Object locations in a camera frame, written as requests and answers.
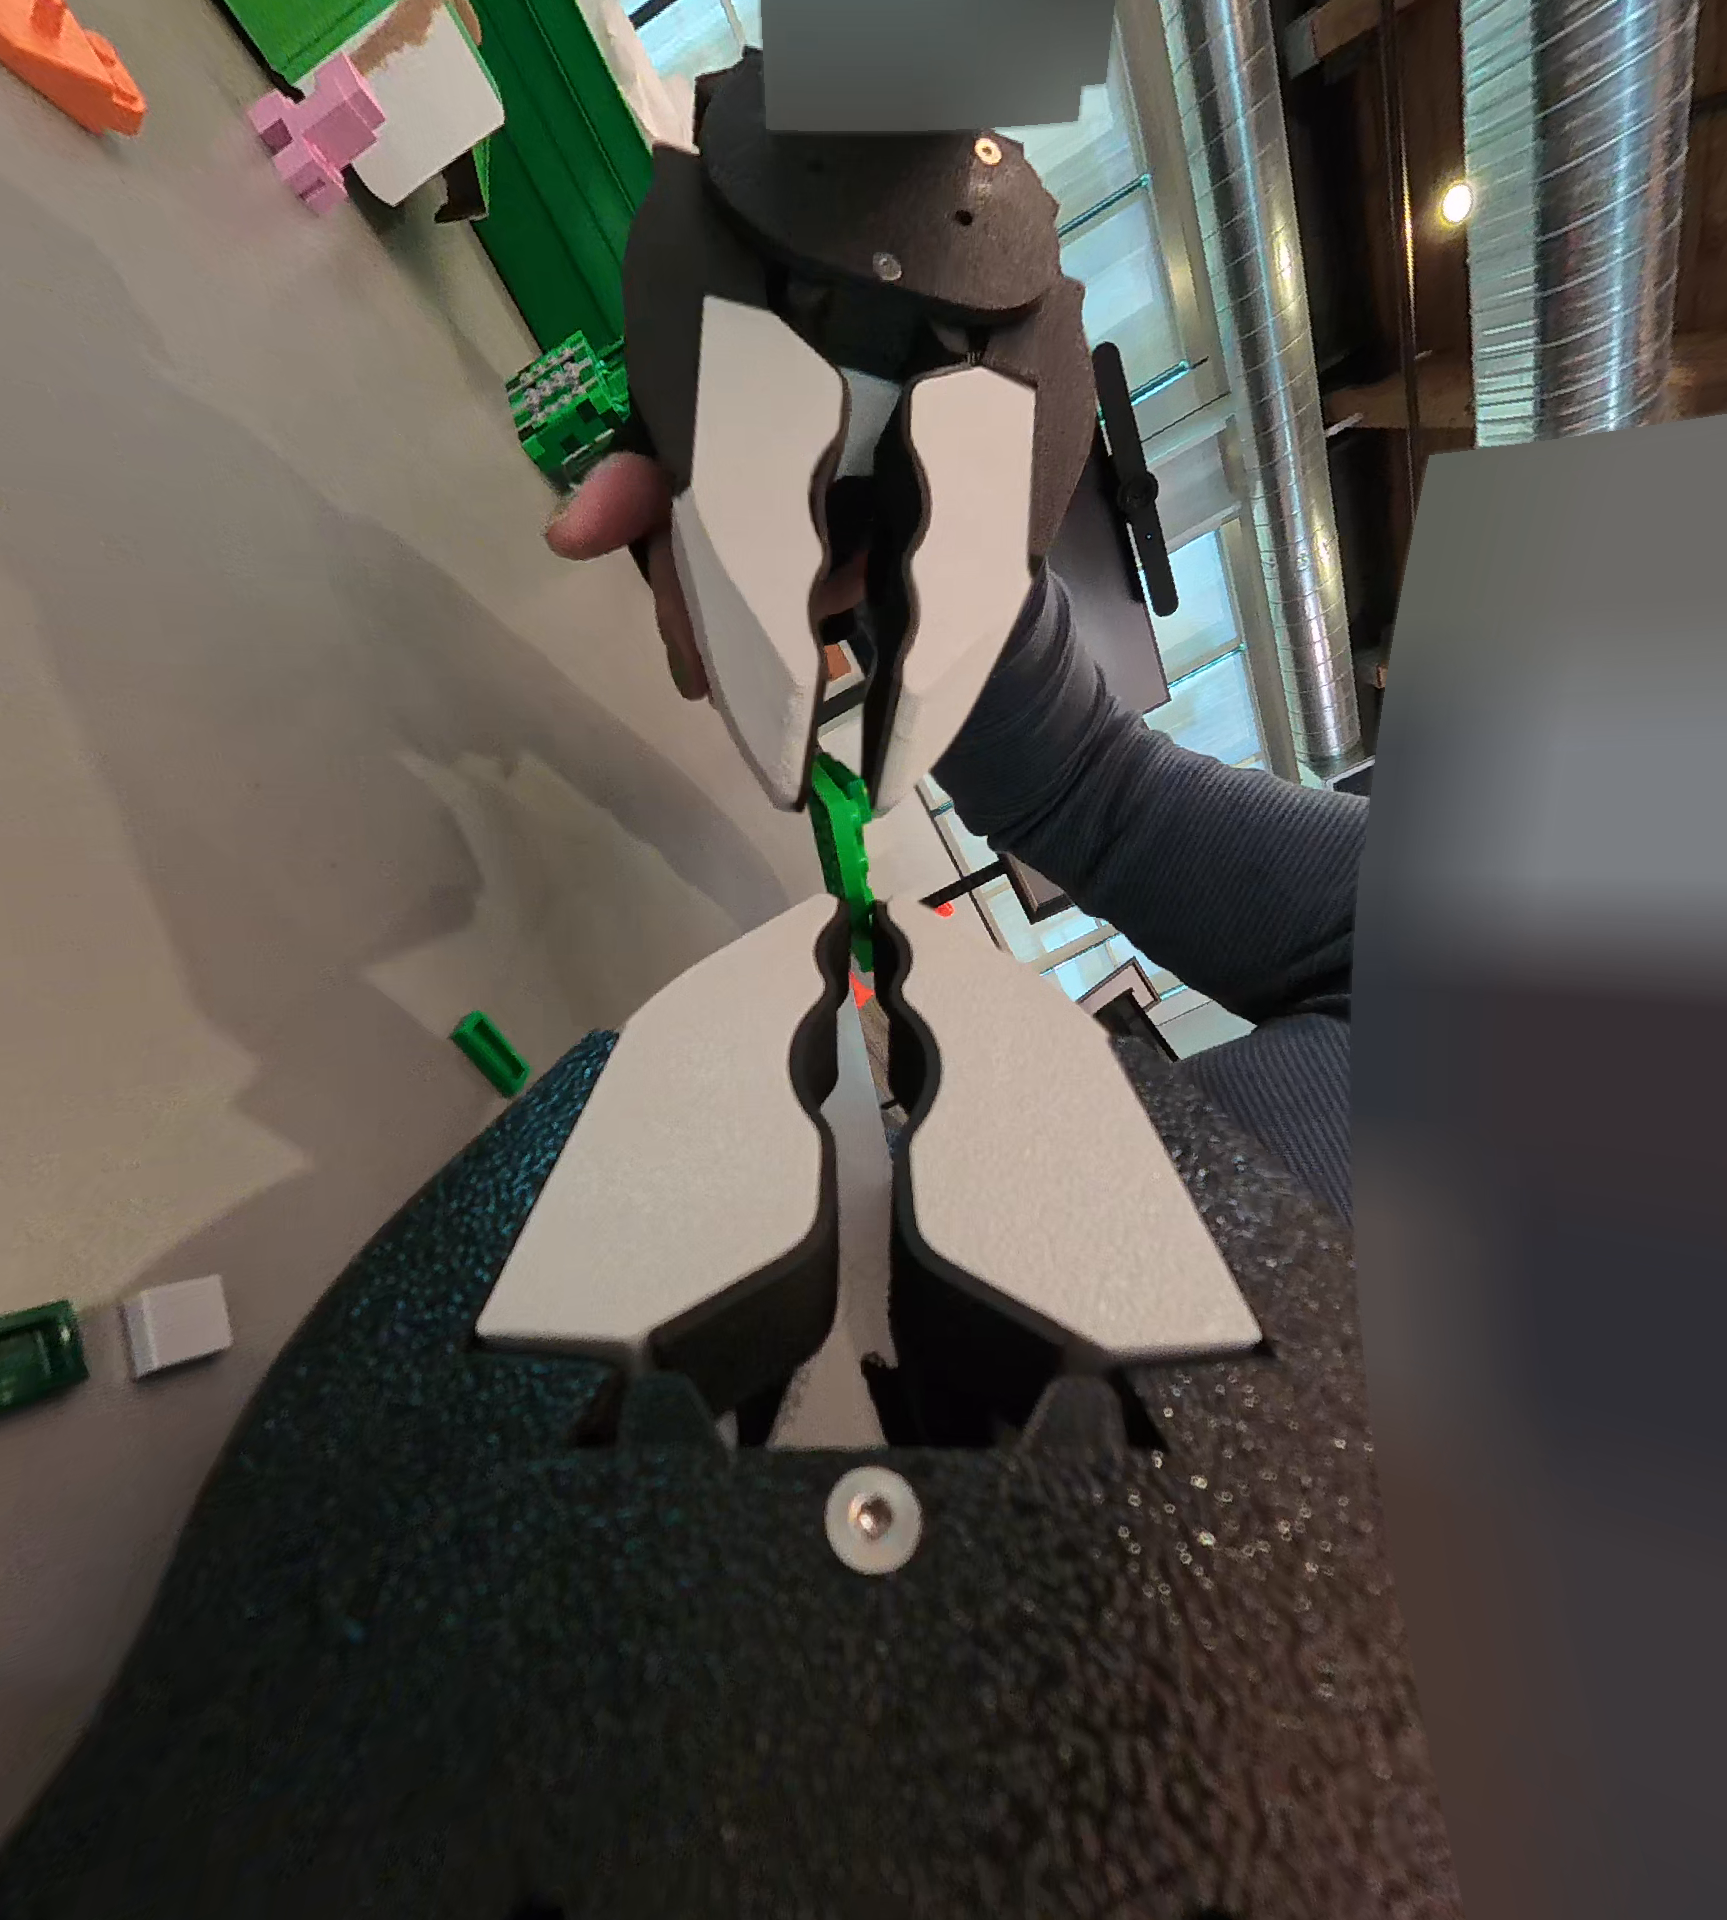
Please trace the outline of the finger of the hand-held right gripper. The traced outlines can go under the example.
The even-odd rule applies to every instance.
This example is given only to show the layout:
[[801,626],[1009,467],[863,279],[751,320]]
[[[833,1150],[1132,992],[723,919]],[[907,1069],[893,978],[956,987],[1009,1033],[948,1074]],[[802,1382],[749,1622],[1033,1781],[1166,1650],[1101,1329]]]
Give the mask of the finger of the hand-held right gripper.
[[867,781],[895,810],[948,749],[1033,587],[1035,392],[992,369],[917,376],[875,478],[891,508]]
[[675,564],[719,717],[759,786],[801,810],[825,684],[816,489],[846,433],[839,369],[775,313],[708,298]]

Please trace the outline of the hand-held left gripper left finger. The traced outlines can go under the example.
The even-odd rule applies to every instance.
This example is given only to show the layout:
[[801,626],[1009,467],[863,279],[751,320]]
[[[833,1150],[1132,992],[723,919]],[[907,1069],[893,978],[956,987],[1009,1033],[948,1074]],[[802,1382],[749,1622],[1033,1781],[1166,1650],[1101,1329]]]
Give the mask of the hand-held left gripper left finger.
[[811,898],[621,1030],[477,1334],[679,1373],[710,1411],[781,1395],[839,1299],[835,1015],[849,917]]

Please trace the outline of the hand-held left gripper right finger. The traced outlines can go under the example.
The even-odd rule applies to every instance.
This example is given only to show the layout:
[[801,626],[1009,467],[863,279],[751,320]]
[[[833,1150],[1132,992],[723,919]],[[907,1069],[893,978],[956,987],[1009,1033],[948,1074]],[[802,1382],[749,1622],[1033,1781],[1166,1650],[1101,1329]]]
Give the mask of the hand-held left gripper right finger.
[[1100,1023],[916,898],[875,906],[875,992],[908,1115],[888,1282],[904,1368],[1033,1396],[1060,1374],[1260,1351]]

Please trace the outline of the green lego assembly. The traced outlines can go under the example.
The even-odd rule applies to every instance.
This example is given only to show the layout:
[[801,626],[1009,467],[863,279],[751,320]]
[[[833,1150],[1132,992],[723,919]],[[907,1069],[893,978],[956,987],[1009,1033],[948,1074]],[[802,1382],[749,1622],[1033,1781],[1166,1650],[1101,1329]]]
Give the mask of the green lego assembly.
[[875,893],[870,878],[865,829],[874,819],[867,783],[826,751],[810,772],[808,815],[817,847],[826,892],[849,915],[849,946],[856,973],[875,973]]

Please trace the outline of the person's right forearm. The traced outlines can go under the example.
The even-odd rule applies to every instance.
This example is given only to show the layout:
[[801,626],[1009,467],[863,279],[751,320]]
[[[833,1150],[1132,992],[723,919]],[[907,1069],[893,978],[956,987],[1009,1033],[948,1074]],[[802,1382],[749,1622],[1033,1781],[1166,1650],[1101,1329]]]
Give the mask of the person's right forearm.
[[936,774],[993,851],[1261,1041],[1348,1056],[1367,798],[1242,772],[1147,725],[1106,689],[1054,571]]

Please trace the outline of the green lego model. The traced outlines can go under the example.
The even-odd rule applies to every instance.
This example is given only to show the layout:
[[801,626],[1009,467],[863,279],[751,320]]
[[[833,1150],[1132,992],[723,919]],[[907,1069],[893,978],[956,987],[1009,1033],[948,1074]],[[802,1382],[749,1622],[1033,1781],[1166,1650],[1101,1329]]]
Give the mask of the green lego model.
[[625,349],[569,333],[505,382],[522,449],[558,493],[582,480],[632,415]]

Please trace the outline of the green lego box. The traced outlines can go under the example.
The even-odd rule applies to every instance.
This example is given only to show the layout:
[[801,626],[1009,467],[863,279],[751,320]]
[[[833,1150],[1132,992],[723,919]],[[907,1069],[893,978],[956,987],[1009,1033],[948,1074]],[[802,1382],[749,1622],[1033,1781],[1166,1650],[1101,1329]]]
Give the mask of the green lego box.
[[[321,61],[349,53],[397,7],[226,3],[222,9],[274,79],[305,96]],[[488,181],[488,210],[472,227],[535,341],[551,349],[579,331],[604,346],[622,333],[621,261],[651,159],[606,57],[597,4],[452,7],[489,69],[505,122],[443,172],[458,168],[471,183]]]

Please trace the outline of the light grey lego tile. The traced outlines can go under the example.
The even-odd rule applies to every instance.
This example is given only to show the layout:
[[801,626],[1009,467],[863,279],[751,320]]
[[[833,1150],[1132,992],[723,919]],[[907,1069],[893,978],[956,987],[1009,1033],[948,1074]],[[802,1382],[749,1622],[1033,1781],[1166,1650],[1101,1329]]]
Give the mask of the light grey lego tile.
[[226,1285],[218,1275],[142,1287],[120,1301],[117,1317],[136,1382],[222,1357],[232,1345]]

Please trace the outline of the pink lego pig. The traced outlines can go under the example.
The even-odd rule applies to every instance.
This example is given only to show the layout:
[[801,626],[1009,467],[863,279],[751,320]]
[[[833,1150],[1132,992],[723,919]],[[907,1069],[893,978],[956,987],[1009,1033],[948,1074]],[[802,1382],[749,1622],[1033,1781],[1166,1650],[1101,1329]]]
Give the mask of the pink lego pig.
[[349,199],[345,168],[376,141],[385,108],[349,53],[321,61],[315,86],[262,96],[247,112],[278,175],[315,212]]

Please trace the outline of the dark green lego tile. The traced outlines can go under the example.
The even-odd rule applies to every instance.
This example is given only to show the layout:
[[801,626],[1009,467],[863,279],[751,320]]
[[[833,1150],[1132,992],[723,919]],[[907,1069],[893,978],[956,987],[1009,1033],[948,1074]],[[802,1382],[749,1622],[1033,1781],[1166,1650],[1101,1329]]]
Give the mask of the dark green lego tile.
[[67,1299],[0,1315],[0,1419],[86,1382],[81,1325]]

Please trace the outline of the person's right hand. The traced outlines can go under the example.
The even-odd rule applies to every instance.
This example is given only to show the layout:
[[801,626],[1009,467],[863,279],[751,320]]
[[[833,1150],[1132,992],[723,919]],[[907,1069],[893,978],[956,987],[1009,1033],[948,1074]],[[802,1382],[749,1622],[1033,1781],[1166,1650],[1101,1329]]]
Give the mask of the person's right hand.
[[629,553],[651,591],[679,693],[689,702],[712,699],[675,556],[675,496],[653,458],[629,449],[607,455],[554,510],[543,540],[571,564]]

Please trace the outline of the black bar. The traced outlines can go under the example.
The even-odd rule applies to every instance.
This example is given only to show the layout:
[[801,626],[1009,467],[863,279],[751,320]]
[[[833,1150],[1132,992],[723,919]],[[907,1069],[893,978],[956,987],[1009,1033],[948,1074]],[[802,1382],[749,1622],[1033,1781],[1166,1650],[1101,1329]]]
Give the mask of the black bar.
[[1144,602],[1152,616],[1173,616],[1179,596],[1160,514],[1162,489],[1144,457],[1132,391],[1115,341],[1091,349],[1091,369],[1115,516],[1141,577]]

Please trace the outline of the white cardboard piece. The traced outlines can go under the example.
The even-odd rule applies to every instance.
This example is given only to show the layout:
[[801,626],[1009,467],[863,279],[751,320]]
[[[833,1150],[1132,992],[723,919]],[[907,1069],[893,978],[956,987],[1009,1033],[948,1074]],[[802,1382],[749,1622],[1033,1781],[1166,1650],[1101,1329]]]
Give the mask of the white cardboard piece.
[[398,4],[349,53],[384,112],[353,168],[384,203],[402,203],[505,122],[502,94],[452,4]]

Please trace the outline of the orange brick separator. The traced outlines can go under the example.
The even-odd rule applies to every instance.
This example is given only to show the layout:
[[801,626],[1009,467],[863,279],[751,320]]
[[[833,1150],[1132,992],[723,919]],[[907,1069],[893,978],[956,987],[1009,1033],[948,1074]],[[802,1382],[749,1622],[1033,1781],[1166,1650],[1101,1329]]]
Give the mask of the orange brick separator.
[[0,3],[0,65],[89,133],[144,128],[129,66],[64,3]]

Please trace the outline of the large silver ventilation duct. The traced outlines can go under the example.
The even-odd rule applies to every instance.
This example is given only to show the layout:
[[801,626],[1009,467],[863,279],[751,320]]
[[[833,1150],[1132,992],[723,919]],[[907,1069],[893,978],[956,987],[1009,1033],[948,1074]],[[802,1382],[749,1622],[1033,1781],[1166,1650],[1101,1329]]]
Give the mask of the large silver ventilation duct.
[[1474,442],[1672,415],[1695,3],[1463,3]]

